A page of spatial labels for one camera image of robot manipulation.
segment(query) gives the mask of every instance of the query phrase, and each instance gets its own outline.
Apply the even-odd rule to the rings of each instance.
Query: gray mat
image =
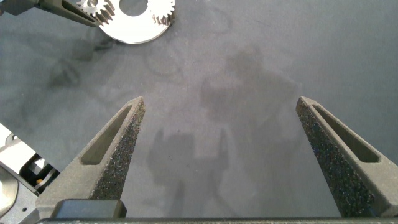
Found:
[[[335,217],[295,114],[321,103],[398,162],[397,1],[177,1],[142,45],[0,17],[0,122],[62,170],[143,96],[129,217]]]

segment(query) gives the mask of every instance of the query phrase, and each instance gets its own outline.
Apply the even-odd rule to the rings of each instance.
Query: white gear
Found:
[[[101,25],[109,24],[108,20],[112,20],[114,16],[114,7],[110,0],[80,0],[77,4],[83,12],[93,16]]]
[[[148,0],[148,8],[152,18],[158,25],[169,25],[175,17],[174,0]]]

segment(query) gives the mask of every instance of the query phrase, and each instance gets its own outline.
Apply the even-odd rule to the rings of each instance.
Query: gear teeth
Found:
[[[148,0],[152,18],[158,25],[170,25],[175,18],[174,0]]]
[[[94,17],[101,25],[109,24],[109,20],[112,20],[114,16],[114,6],[110,0],[97,0],[95,6],[89,5],[89,0],[81,0],[77,2],[80,9],[86,14]]]

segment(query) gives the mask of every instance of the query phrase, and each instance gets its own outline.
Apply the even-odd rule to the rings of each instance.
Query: gray work surface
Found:
[[[398,1],[176,5],[141,45],[38,9],[1,16],[0,123],[62,170],[143,96],[129,217],[338,216],[300,95],[398,162]]]

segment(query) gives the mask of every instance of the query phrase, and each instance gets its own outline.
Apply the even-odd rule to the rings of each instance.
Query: mechanical part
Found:
[[[341,216],[398,216],[398,167],[316,101],[296,111]]]
[[[115,40],[126,44],[145,43],[162,35],[170,25],[170,23],[167,25],[155,23],[150,7],[139,16],[128,16],[120,10],[120,0],[110,1],[115,8],[115,15],[111,21],[108,21],[109,24],[104,24],[100,28]]]
[[[78,6],[67,0],[6,0],[0,2],[0,11],[17,16],[33,7],[51,12],[66,19],[79,22],[87,26],[98,26],[100,23],[82,12]]]
[[[59,175],[54,167],[12,133],[6,138],[6,145],[0,148],[0,166],[36,195]]]
[[[120,200],[63,200],[51,218],[125,218],[127,209]]]
[[[14,204],[18,193],[18,181],[0,167],[0,217]]]
[[[93,16],[101,25],[109,24],[114,16],[114,7],[110,0],[81,0],[77,2],[80,9]]]
[[[119,110],[38,197],[40,218],[49,218],[66,199],[120,199],[144,111],[142,98]]]
[[[317,102],[301,97],[297,113],[344,217],[382,218],[128,218],[120,201],[144,115],[142,98],[128,102],[94,137],[21,223],[398,223],[397,166]]]
[[[11,209],[4,216],[0,216],[0,223],[20,223],[28,214],[35,210],[36,199],[37,196],[25,185],[19,182],[17,198]]]
[[[175,18],[174,0],[148,0],[148,8],[158,25],[169,25]]]

